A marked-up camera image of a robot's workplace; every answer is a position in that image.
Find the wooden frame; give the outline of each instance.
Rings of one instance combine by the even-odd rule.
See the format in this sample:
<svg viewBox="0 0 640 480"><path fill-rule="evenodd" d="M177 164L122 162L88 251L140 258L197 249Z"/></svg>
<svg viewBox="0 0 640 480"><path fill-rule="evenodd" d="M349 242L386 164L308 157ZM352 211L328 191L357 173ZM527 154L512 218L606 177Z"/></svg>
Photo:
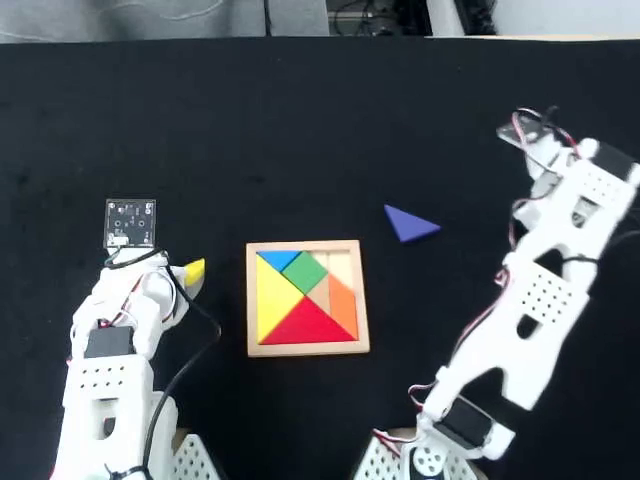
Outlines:
<svg viewBox="0 0 640 480"><path fill-rule="evenodd" d="M353 293L356 301L358 340L351 342L297 343L260 345L257 336L256 255L260 251L299 250L307 252L348 251L353 269ZM369 328L364 297L362 260L358 240L330 240L312 242L273 242L247 244L247 351L250 357L284 355L329 355L366 353L369 351Z"/></svg>

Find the tangram puzzle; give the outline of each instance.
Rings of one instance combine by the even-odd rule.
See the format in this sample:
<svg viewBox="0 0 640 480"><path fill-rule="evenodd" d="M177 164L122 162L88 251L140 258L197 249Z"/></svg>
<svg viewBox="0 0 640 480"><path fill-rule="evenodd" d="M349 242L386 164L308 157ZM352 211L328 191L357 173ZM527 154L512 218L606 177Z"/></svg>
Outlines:
<svg viewBox="0 0 640 480"><path fill-rule="evenodd" d="M369 351L357 240L247 244L249 356Z"/></svg>

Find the black table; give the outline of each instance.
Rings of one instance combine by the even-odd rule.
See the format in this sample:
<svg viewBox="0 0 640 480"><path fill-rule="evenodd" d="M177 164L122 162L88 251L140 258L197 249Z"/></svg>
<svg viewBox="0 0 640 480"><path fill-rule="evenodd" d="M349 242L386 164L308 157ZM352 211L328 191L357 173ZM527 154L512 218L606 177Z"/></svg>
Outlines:
<svg viewBox="0 0 640 480"><path fill-rule="evenodd" d="M510 202L529 180L495 137L560 105L577 138L640 158L640 43L255 39L0 48L2 476L46 478L71 315L97 279L107 197L158 199L174 263L204 256L223 341L176 391L179 423L236 479L341 479L372 427L414 424L428 382L496 293ZM382 205L443 226L401 245ZM372 351L248 359L244 245L360 239ZM496 479L634 468L639 245L601 264ZM190 314L153 360L166 385L209 333ZM499 395L479 389L487 408Z"/></svg>

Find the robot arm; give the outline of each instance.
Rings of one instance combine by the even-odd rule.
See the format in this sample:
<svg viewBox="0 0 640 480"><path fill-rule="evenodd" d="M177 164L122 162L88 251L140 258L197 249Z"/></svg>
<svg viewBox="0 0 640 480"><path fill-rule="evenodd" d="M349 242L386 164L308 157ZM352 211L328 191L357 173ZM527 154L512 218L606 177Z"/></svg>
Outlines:
<svg viewBox="0 0 640 480"><path fill-rule="evenodd" d="M73 315L72 357L53 480L174 477L171 441L178 410L171 397L153 391L149 360L162 334L177 325L189 309L180 291L195 297L205 265L199 260L185 267L169 266L164 251L152 245L130 244L141 233L136 231L139 225L154 223L142 213L145 202L149 201L140 205L133 200L107 203L105 246L111 256L91 294ZM146 203L147 212L155 209L155 203L151 209L149 205ZM121 216L127 218L131 214L131 221L121 219L119 228L110 229L113 209L116 213L122 210ZM114 240L114 233L116 243L127 237L126 248L107 244ZM152 231L146 233L145 238L153 238ZM146 437L150 434L149 444ZM189 445L201 445L197 436L193 437ZM200 450L198 463L206 471L203 478L217 479L206 450Z"/></svg>
<svg viewBox="0 0 640 480"><path fill-rule="evenodd" d="M429 392L418 404L417 435L396 455L403 479L449 480L458 478L457 469L466 472L461 478L475 480L465 459L495 460L505 453L515 433L462 397L462 390L499 368L502 395L525 410L535 406L589 301L598 261L640 184L640 165L633 159L593 139L575 144L531 110L514 113L512 125L498 135L525 152L534 181L530 197L513 206L513 217L527 233L516 242L511 230L512 250L497 276L499 298L465 328L449 364L424 387ZM552 250L562 255L559 271L538 263ZM378 433L382 443L397 448L400 439Z"/></svg>

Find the blue triangle piece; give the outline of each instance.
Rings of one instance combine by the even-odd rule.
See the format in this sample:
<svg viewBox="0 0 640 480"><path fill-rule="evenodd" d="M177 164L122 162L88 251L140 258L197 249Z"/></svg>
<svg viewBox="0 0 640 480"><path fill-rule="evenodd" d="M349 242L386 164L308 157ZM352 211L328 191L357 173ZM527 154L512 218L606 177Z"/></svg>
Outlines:
<svg viewBox="0 0 640 480"><path fill-rule="evenodd" d="M385 205L384 211L387 212L389 221L401 242L408 242L440 230L440 225L403 212L390 205Z"/></svg>
<svg viewBox="0 0 640 480"><path fill-rule="evenodd" d="M289 265L294 258L298 256L300 252L295 250L270 250L258 252L262 258L264 258L269 265L281 272Z"/></svg>

